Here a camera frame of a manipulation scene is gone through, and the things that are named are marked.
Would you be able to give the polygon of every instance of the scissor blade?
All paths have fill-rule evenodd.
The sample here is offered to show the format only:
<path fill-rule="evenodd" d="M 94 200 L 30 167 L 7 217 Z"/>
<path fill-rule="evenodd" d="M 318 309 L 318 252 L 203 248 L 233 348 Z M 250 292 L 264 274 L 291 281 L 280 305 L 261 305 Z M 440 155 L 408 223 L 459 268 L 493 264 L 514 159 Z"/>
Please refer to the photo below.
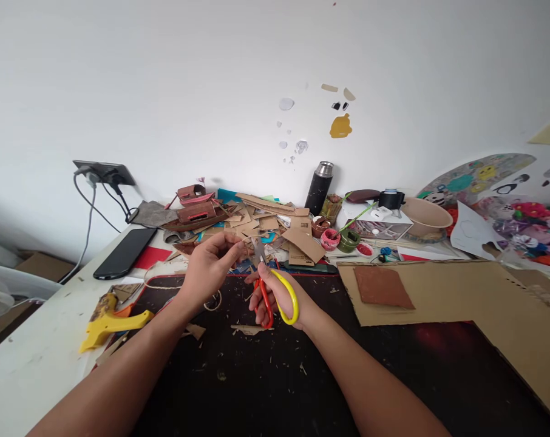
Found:
<path fill-rule="evenodd" d="M 251 241 L 253 242 L 253 248 L 255 249 L 255 256 L 259 257 L 257 261 L 262 261 L 267 264 L 267 257 L 265 256 L 265 245 L 261 241 L 260 237 L 253 237 L 251 238 Z"/>

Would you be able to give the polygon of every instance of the scissors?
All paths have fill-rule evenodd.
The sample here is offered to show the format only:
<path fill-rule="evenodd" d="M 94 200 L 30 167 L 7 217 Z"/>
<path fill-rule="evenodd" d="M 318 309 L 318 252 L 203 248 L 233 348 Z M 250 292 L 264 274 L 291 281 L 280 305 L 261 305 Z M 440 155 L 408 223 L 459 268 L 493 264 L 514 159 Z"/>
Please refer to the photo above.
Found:
<path fill-rule="evenodd" d="M 251 241 L 253 242 L 253 247 L 255 249 L 255 256 L 258 257 L 257 261 L 264 262 L 265 265 L 267 265 L 267 257 L 265 257 L 265 245 L 261 241 L 260 237 L 251 238 Z M 285 285 L 285 288 L 287 289 L 287 291 L 289 292 L 289 296 L 291 297 L 291 304 L 293 305 L 293 317 L 291 319 L 287 318 L 287 316 L 279 306 L 279 302 L 277 302 L 277 299 L 275 300 L 275 302 L 277 302 L 279 314 L 281 314 L 281 318 L 283 319 L 283 321 L 288 325 L 292 325 L 297 322 L 297 319 L 299 318 L 299 304 L 297 302 L 295 290 L 293 289 L 289 281 L 281 276 L 276 270 L 271 270 L 271 272 L 277 277 L 277 279 L 281 281 L 283 285 Z M 269 321 L 266 324 L 261 322 L 261 326 L 265 329 L 269 329 L 273 326 L 273 309 L 271 308 L 271 304 L 269 303 L 267 288 L 265 287 L 265 282 L 262 278 L 259 278 L 257 281 L 255 281 L 253 292 L 255 292 L 257 288 L 261 289 L 261 294 L 263 294 L 263 300 L 265 301 L 265 308 L 267 309 L 267 314 L 269 314 Z"/>

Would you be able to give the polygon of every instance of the white box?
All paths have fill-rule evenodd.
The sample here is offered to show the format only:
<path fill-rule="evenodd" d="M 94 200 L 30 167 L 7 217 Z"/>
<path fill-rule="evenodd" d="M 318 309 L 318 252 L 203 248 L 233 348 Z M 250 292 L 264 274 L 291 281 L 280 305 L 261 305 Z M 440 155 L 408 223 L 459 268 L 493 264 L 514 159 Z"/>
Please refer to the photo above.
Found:
<path fill-rule="evenodd" d="M 363 210 L 368 208 L 368 203 L 349 203 L 344 201 L 342 203 L 342 209 L 336 219 L 336 229 L 340 230 L 346 223 L 358 216 Z M 398 240 L 401 236 L 409 230 L 413 225 L 413 222 L 407 217 L 407 215 L 401 211 L 401 218 L 394 215 L 386 217 L 381 222 L 373 221 L 370 211 L 365 212 L 350 229 L 356 231 L 362 238 L 376 239 L 376 240 Z M 379 234 L 374 235 L 373 229 L 378 229 Z"/>

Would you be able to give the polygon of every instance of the thermos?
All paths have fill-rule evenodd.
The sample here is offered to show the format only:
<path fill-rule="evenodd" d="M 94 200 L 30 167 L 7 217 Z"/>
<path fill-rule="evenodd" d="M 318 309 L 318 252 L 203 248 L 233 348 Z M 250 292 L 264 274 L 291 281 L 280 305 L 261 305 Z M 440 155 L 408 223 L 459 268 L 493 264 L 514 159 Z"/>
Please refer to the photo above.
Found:
<path fill-rule="evenodd" d="M 310 190 L 305 201 L 305 208 L 309 208 L 310 213 L 314 216 L 319 215 L 324 205 L 325 197 L 328 194 L 331 179 L 333 178 L 333 174 L 331 173 L 333 168 L 334 164 L 328 161 L 321 161 L 313 172 Z"/>

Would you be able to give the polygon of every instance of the smartphone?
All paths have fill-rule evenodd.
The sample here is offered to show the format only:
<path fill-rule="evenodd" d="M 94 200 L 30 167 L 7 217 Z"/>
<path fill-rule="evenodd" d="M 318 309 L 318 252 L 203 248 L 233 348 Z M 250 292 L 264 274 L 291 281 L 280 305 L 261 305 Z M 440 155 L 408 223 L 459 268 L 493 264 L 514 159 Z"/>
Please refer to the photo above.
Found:
<path fill-rule="evenodd" d="M 125 276 L 148 246 L 157 229 L 133 229 L 117 245 L 113 252 L 99 266 L 93 277 L 95 279 L 118 279 Z"/>

